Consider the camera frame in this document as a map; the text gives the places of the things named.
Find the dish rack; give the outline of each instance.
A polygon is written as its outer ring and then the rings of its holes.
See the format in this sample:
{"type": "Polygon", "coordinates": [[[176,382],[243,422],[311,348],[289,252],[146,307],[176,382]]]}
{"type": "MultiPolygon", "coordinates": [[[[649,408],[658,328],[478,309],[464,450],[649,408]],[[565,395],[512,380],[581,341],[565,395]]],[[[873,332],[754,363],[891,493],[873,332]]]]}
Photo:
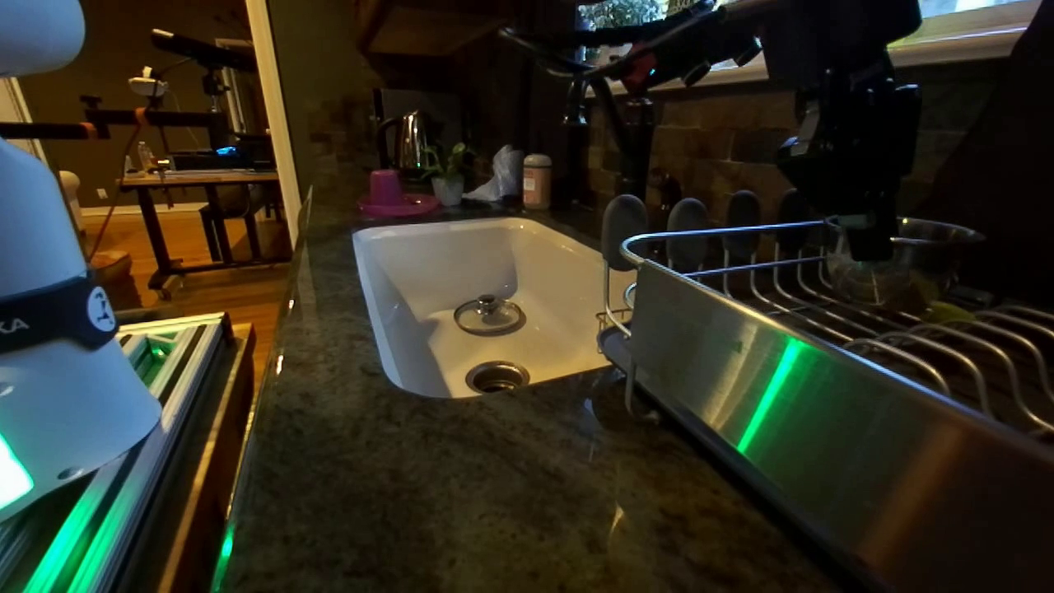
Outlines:
{"type": "Polygon", "coordinates": [[[1054,312],[954,284],[968,302],[931,301],[920,273],[834,276],[824,235],[625,236],[631,385],[896,589],[1052,589],[1054,529],[1033,520],[1054,509],[1054,312]]]}

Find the granite countertop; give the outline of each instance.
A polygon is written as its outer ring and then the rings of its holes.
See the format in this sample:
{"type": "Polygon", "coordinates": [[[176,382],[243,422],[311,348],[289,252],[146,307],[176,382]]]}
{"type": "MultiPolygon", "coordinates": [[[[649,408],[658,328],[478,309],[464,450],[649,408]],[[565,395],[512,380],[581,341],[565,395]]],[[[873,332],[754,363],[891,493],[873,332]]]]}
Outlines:
{"type": "Polygon", "coordinates": [[[440,401],[379,366],[357,190],[307,207],[224,589],[834,589],[671,428],[597,376],[440,401]]]}

